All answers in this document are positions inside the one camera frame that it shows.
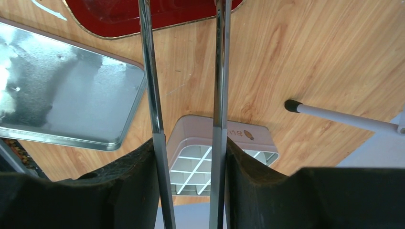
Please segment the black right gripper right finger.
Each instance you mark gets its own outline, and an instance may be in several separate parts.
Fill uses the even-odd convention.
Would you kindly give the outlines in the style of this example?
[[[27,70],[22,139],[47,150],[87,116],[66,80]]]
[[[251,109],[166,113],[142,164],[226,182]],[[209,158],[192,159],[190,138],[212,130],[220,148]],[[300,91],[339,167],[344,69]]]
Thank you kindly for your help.
[[[226,147],[231,229],[402,229],[405,171],[304,167],[286,176],[231,139]]]

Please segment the steel tongs with white hinge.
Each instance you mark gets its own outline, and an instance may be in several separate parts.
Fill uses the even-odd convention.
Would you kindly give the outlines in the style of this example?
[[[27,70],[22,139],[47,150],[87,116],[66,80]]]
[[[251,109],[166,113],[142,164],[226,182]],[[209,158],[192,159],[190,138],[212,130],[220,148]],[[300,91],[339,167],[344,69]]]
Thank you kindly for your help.
[[[209,227],[211,229],[221,229],[224,222],[231,6],[230,0],[216,1],[215,84],[209,210]],[[139,18],[163,222],[165,228],[174,229],[176,223],[160,104],[150,1],[139,1]]]

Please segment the divided silver tin box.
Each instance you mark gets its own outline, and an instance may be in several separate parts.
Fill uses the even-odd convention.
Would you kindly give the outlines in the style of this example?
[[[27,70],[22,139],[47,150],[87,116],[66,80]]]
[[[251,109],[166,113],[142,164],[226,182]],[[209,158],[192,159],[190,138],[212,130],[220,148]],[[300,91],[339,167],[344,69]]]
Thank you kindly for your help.
[[[213,119],[185,115],[167,143],[171,189],[174,196],[209,196],[211,190]],[[269,129],[261,125],[227,122],[227,135],[245,153],[271,166],[279,152]]]

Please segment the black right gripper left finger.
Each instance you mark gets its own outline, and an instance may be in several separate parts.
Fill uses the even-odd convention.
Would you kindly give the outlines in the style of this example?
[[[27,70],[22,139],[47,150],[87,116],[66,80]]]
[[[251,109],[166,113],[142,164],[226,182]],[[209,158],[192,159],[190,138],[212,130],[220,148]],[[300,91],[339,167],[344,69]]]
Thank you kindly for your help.
[[[153,141],[78,179],[0,175],[3,229],[152,229],[160,192]]]

